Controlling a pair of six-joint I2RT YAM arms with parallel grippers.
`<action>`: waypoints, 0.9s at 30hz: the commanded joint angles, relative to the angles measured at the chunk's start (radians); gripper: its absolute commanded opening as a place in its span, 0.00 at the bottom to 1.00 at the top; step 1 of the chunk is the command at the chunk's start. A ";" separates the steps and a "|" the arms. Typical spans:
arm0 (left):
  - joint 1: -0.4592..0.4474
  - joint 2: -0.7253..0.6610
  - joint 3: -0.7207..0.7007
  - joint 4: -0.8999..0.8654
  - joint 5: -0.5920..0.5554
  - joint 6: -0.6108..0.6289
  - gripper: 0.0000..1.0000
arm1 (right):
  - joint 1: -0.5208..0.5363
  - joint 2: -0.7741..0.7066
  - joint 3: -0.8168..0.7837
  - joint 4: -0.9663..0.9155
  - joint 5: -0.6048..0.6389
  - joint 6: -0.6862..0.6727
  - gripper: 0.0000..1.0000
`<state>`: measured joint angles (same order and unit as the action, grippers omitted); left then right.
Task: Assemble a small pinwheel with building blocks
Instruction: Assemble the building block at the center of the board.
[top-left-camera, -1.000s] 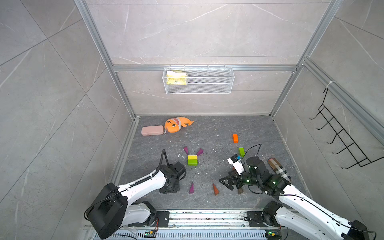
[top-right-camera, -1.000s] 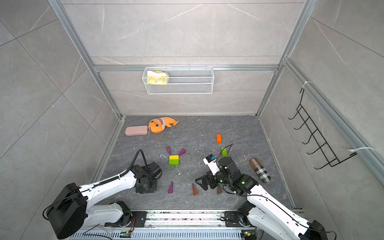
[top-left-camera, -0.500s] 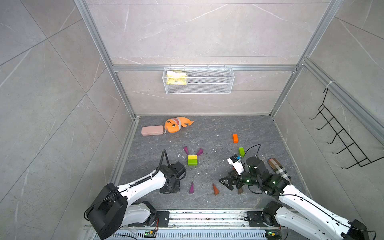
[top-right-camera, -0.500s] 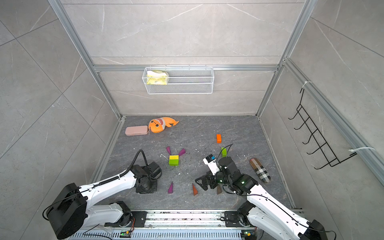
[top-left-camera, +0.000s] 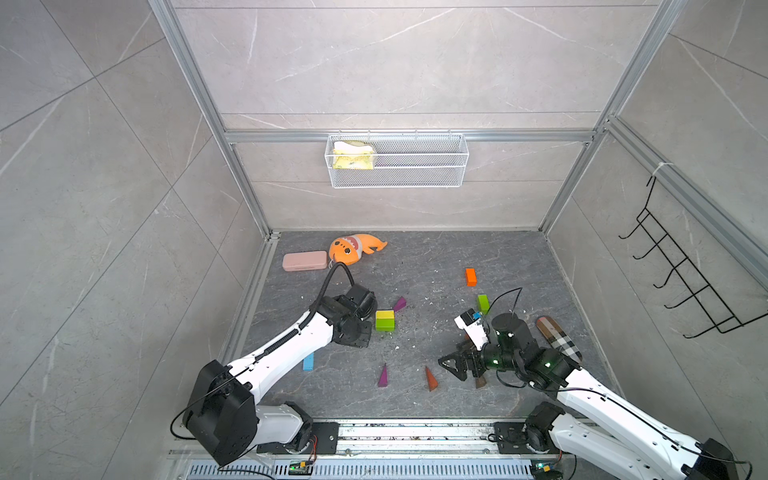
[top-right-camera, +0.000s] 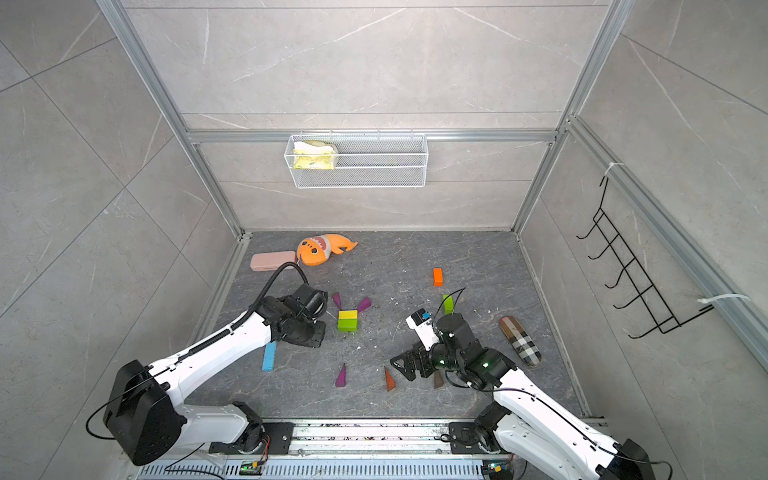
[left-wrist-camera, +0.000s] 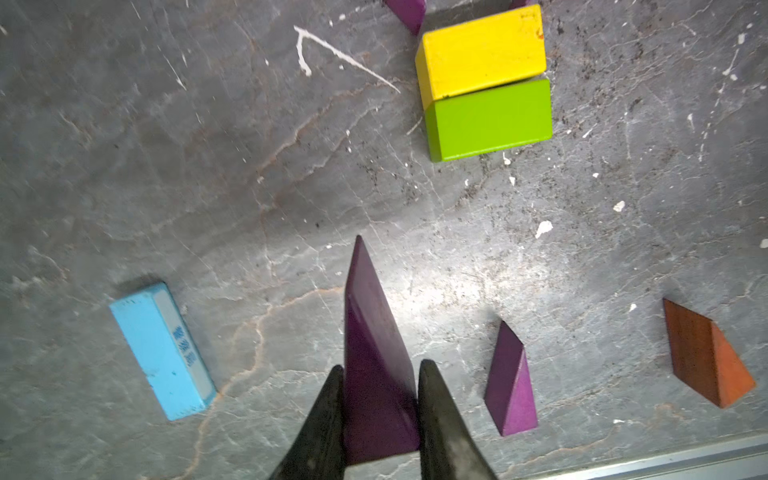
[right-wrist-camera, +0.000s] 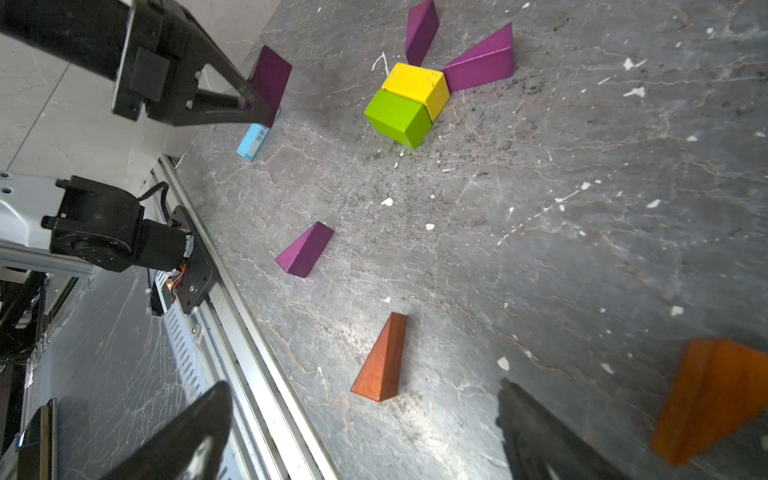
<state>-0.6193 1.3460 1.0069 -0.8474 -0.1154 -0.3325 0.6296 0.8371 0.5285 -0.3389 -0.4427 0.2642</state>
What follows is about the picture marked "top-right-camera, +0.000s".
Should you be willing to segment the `green rectangular block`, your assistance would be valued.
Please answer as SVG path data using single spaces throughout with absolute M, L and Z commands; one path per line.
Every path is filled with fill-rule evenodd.
M 357 332 L 358 319 L 357 318 L 339 318 L 337 321 L 337 328 L 341 332 Z

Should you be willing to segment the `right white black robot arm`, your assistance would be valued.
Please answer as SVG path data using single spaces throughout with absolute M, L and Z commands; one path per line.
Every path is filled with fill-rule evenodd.
M 484 347 L 458 313 L 433 319 L 419 309 L 406 319 L 419 340 L 390 360 L 407 380 L 440 372 L 459 389 L 491 403 L 474 421 L 469 441 L 506 452 L 552 479 L 652 479 L 656 461 L 636 442 L 618 442 L 544 393 L 510 358 Z

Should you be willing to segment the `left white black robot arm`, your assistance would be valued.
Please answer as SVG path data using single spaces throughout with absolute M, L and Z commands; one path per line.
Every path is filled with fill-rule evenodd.
M 264 446 L 263 420 L 246 403 L 190 406 L 185 400 L 230 364 L 272 343 L 319 347 L 327 303 L 326 292 L 302 284 L 291 295 L 260 298 L 187 349 L 148 365 L 128 362 L 117 371 L 109 399 L 98 410 L 110 439 L 136 466 L 182 447 L 220 444 L 251 453 Z

